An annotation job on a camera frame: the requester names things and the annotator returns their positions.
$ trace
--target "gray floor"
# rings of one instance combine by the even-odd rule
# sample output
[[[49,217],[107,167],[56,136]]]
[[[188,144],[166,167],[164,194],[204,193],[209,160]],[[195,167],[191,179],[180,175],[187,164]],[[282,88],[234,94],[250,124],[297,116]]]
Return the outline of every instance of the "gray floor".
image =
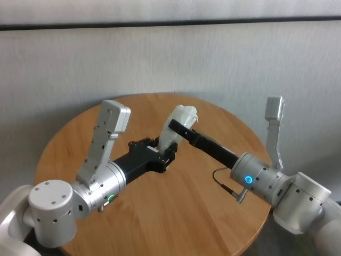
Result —
[[[270,215],[260,235],[242,256],[320,256],[307,235],[293,235]]]

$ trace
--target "black cable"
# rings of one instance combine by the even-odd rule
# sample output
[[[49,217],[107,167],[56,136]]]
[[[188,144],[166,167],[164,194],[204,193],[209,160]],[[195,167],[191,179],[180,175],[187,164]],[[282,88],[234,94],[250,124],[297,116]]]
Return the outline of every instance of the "black cable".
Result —
[[[237,194],[236,192],[234,192],[231,188],[229,188],[225,184],[220,183],[214,176],[217,171],[221,171],[221,170],[225,170],[225,169],[227,169],[227,167],[223,167],[223,168],[219,168],[219,169],[214,170],[212,173],[212,178],[215,182],[217,182],[219,184],[219,186],[221,186],[223,189],[225,189],[229,194],[231,194],[231,195]]]
[[[227,169],[227,167],[223,167],[223,168],[219,168],[219,169],[216,169],[216,170],[214,170],[213,171],[213,173],[212,173],[212,178],[213,178],[213,180],[215,181],[215,182],[217,182],[218,184],[219,184],[219,186],[221,186],[222,184],[219,182],[219,181],[217,181],[217,179],[215,178],[215,173],[217,172],[217,171],[221,171],[221,170],[225,170],[225,169]]]
[[[240,23],[265,23],[265,22],[300,22],[300,21],[334,21],[341,20],[339,15],[335,16],[311,16],[311,17],[273,17],[273,18],[243,18],[243,19],[221,19],[221,20],[179,20],[179,21],[142,21],[142,22],[89,22],[89,23],[64,23],[64,24],[15,24],[0,25],[0,31],[7,30],[37,30],[37,29],[75,29],[75,28],[120,28],[120,27],[166,27],[166,26],[188,26],[188,25],[219,25]]]

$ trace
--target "white wall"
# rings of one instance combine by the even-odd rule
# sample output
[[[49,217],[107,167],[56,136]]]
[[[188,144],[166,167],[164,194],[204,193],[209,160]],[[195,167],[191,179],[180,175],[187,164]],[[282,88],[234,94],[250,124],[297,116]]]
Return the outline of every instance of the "white wall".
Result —
[[[338,0],[1,0],[0,24],[160,22],[341,15]]]
[[[266,97],[284,96],[287,172],[341,199],[340,42],[341,21],[0,32],[0,200],[33,182],[44,146],[75,115],[145,92],[213,102],[263,142]]]

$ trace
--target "green led light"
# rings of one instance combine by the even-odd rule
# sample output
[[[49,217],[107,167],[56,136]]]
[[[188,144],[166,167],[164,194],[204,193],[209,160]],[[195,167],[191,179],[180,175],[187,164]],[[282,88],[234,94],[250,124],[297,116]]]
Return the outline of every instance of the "green led light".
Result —
[[[111,201],[111,200],[113,200],[113,197],[114,197],[115,195],[110,195],[109,197],[108,197],[108,201]]]

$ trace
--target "round wooden table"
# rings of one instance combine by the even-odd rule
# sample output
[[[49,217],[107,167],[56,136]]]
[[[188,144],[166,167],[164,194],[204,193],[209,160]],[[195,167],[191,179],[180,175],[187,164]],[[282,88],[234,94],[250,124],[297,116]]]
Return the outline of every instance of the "round wooden table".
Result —
[[[228,111],[178,94],[140,94],[115,99],[132,114],[111,158],[128,152],[128,142],[155,138],[175,106],[195,106],[194,129],[236,154],[248,151],[265,162],[269,156],[258,137]],[[35,184],[61,179],[73,182],[86,158],[100,107],[75,117],[48,143],[37,167]],[[77,220],[77,234],[63,249],[71,255],[240,255],[255,239],[270,206],[248,193],[242,204],[212,179],[222,164],[183,141],[175,161],[163,173],[148,172],[119,194],[104,212]],[[217,178],[236,191],[229,178]]]

